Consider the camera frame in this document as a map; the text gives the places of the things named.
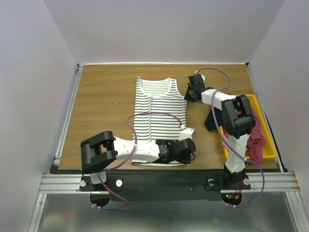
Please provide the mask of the black white striped tank top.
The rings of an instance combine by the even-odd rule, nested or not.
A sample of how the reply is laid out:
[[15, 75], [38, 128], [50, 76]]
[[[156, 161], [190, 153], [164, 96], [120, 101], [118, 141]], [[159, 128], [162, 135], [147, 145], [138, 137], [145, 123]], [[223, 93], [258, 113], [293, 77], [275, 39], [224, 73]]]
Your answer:
[[177, 140], [186, 126], [187, 101], [177, 80], [136, 80], [133, 127], [138, 141]]

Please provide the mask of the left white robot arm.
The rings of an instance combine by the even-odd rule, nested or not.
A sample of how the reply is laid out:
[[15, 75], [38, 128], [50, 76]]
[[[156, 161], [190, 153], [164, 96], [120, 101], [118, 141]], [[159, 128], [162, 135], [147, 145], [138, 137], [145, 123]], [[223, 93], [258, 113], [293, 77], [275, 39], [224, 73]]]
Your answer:
[[116, 168], [131, 160], [141, 166], [178, 166], [188, 164], [192, 160], [196, 146], [193, 142], [195, 129], [186, 128], [180, 132], [176, 140], [158, 139], [155, 141], [124, 140], [115, 137], [112, 131], [104, 131], [80, 144], [82, 174], [90, 176], [87, 183], [96, 190], [107, 186], [107, 167], [115, 160], [121, 160]]

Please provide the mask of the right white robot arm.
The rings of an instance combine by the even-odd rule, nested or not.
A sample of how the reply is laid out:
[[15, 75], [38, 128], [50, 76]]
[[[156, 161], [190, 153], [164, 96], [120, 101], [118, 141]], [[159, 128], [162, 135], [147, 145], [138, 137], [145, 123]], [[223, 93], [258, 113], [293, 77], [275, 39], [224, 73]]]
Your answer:
[[224, 165], [223, 186], [232, 189], [246, 178], [245, 153], [247, 141], [256, 125], [255, 117], [246, 95], [229, 95], [214, 88], [205, 87], [201, 74], [188, 77], [189, 83], [185, 99], [211, 106], [212, 112], [221, 110], [223, 128], [228, 137], [222, 137], [227, 146], [228, 158]]

